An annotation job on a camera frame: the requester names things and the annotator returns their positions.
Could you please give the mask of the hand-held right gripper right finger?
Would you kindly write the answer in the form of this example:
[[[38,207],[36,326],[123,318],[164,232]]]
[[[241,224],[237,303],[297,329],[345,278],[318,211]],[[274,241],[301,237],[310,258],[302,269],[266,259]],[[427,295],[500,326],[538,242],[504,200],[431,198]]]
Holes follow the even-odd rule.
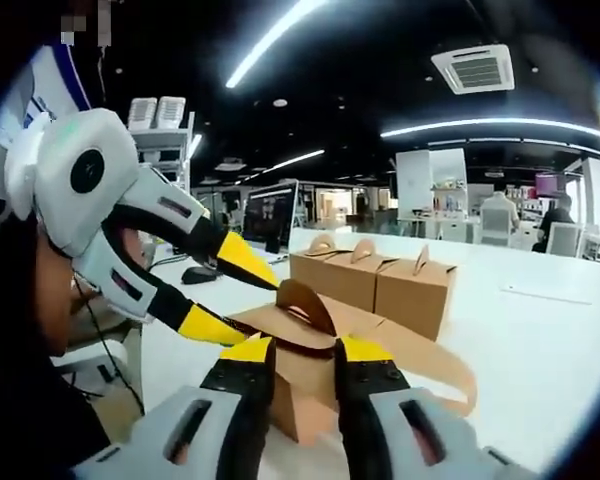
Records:
[[[533,479],[423,388],[413,388],[380,345],[334,346],[338,426],[352,479]]]

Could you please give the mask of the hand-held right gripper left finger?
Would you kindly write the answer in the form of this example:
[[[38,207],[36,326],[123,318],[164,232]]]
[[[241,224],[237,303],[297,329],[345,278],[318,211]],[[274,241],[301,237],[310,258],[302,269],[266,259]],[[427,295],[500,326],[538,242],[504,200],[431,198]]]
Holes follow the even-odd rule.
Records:
[[[200,386],[185,386],[141,418],[125,443],[76,465],[77,479],[255,479],[275,384],[275,341],[227,348]]]

